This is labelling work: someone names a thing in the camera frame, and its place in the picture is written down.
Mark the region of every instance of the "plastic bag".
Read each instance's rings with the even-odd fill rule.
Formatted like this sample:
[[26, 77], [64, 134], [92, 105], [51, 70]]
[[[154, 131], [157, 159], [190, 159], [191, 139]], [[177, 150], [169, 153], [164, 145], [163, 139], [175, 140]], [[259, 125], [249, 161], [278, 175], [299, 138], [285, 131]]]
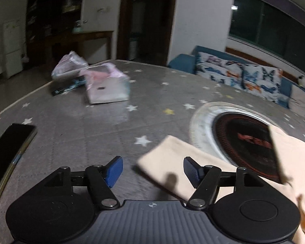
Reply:
[[52, 71], [52, 79], [63, 81], [73, 79], [79, 76], [79, 71], [88, 68], [88, 63], [84, 58], [79, 57], [74, 51], [64, 55]]
[[79, 74], [86, 79], [87, 96], [91, 104], [129, 100], [129, 77], [114, 64], [91, 66]]

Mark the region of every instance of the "peach fabric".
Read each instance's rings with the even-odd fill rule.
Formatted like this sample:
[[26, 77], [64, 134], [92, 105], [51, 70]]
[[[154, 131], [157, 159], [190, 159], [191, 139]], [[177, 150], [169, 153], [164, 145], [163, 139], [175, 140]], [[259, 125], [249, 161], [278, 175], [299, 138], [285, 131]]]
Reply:
[[[302, 222], [293, 241], [296, 244], [305, 244], [305, 171], [301, 168], [302, 164], [297, 165], [301, 168], [299, 170], [290, 166], [290, 164], [298, 161], [296, 155], [305, 154], [303, 152], [301, 153], [305, 148], [305, 143], [286, 135], [275, 126], [271, 126], [270, 131], [279, 157], [279, 165], [284, 169], [282, 170], [282, 174], [285, 176], [285, 183], [278, 184], [265, 178], [264, 180], [289, 198], [300, 209]], [[298, 148], [291, 148], [296, 146], [296, 144], [300, 147], [299, 152], [297, 152]], [[235, 166], [205, 153], [173, 136], [167, 136], [156, 148], [142, 156], [137, 164], [157, 183], [187, 201], [195, 189], [192, 187], [183, 171], [183, 160], [186, 156], [190, 156], [201, 166], [210, 164], [221, 168], [222, 171], [236, 171]], [[295, 179], [295, 176], [299, 176], [300, 172], [302, 172], [302, 178]], [[233, 187], [220, 188], [217, 200], [232, 192]]]

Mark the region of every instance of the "metal bolt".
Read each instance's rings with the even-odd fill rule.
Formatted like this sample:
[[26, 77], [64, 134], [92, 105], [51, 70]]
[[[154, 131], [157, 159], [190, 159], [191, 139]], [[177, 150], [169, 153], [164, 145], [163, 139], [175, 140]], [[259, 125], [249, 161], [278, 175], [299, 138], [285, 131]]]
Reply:
[[206, 204], [206, 201], [203, 199], [196, 198], [196, 199], [190, 200], [190, 204], [195, 207], [202, 207]]
[[117, 204], [116, 200], [110, 198], [104, 199], [102, 201], [102, 205], [106, 207], [113, 207], [116, 206], [116, 204]]

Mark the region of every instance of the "yellow star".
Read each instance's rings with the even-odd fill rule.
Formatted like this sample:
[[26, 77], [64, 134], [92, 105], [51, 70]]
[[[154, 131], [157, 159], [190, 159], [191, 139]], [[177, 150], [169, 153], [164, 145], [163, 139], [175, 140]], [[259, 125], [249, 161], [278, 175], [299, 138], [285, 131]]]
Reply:
[[174, 110], [169, 109], [169, 108], [166, 108], [163, 112], [164, 112], [165, 114], [175, 114], [175, 113], [174, 113]]

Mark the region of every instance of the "beige cushion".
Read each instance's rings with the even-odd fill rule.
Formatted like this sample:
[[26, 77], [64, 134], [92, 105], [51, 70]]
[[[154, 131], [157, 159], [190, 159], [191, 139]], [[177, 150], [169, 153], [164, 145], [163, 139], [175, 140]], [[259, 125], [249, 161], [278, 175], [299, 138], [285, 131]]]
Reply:
[[303, 117], [305, 117], [305, 92], [293, 85], [289, 101], [289, 109]]

